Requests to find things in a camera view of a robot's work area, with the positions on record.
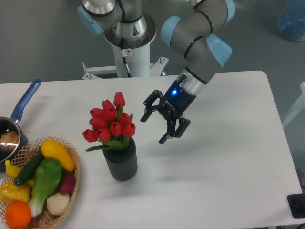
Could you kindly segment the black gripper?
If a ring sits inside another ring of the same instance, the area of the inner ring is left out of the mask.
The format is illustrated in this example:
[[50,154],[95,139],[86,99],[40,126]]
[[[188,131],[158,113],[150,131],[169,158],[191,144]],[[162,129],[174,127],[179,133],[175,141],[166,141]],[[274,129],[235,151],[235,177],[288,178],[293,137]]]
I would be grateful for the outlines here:
[[[158,98],[160,99],[159,104],[153,105]],[[168,139],[180,138],[191,123],[182,115],[195,98],[196,95],[188,92],[175,80],[165,95],[159,90],[154,90],[147,97],[143,102],[145,110],[140,121],[146,122],[152,112],[159,111],[159,114],[167,120],[167,132],[161,137],[159,143],[164,144]]]

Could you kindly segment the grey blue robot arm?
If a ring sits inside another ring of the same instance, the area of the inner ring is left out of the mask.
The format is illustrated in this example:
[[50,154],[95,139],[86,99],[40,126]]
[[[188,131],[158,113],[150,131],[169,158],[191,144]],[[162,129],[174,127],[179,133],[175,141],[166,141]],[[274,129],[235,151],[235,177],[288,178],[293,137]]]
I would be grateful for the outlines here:
[[[167,122],[160,143],[183,135],[190,124],[184,111],[232,54],[214,31],[234,16],[234,2],[193,0],[190,4],[193,16],[186,20],[172,16],[160,30],[162,40],[188,63],[165,93],[156,90],[144,101],[142,122],[155,111]],[[112,46],[118,77],[150,75],[150,44],[157,30],[152,17],[143,11],[142,1],[85,0],[77,13],[88,30],[104,34]]]

